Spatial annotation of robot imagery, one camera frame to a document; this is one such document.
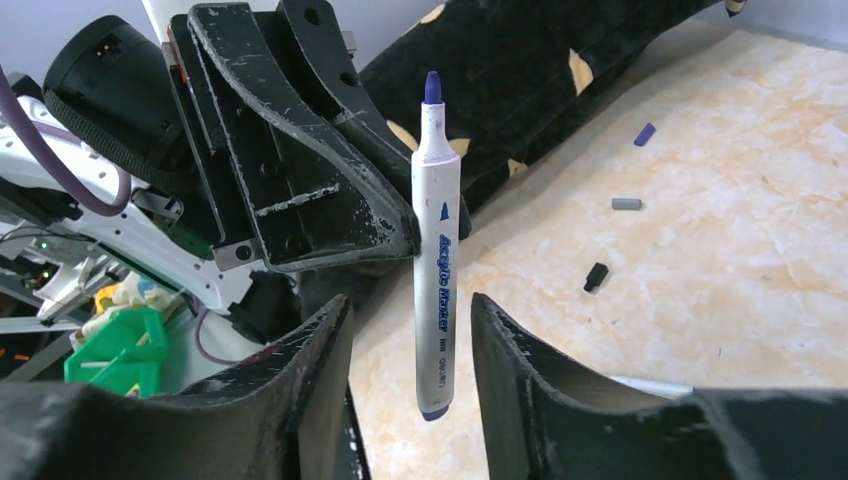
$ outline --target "white marker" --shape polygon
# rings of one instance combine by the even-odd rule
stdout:
[[[445,104],[436,72],[427,74],[421,143],[412,154],[412,209],[421,230],[415,258],[415,369],[418,409],[430,422],[453,401],[456,343],[460,157],[445,136]]]

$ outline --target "table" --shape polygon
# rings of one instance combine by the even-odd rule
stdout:
[[[690,20],[619,93],[475,219],[445,417],[416,406],[411,266],[358,314],[350,382],[375,479],[488,478],[474,292],[610,375],[848,385],[848,55]],[[595,262],[610,274],[590,295]]]

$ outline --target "marker neck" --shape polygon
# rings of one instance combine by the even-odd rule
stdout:
[[[445,134],[445,104],[421,104],[421,144],[418,154],[424,158],[456,155]]]

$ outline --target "wall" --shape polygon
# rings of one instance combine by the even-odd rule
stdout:
[[[130,22],[156,38],[145,7],[159,18],[185,11],[192,0],[4,0],[0,10],[0,64],[6,73],[21,71],[39,82],[59,49],[74,33],[94,18],[109,13]],[[275,0],[251,0],[273,5]],[[332,0],[342,30],[353,31],[358,51],[354,57],[362,68],[410,25],[432,10],[440,0]],[[702,18],[727,22],[722,5],[704,12]],[[846,0],[749,0],[745,11],[731,25],[777,34],[827,48],[848,50],[848,1]]]

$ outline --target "green plastic basket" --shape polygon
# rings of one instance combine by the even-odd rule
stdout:
[[[137,345],[148,334],[149,340]],[[139,398],[160,391],[168,336],[162,315],[152,308],[122,310],[65,360],[66,383],[90,383],[119,395],[136,385]]]

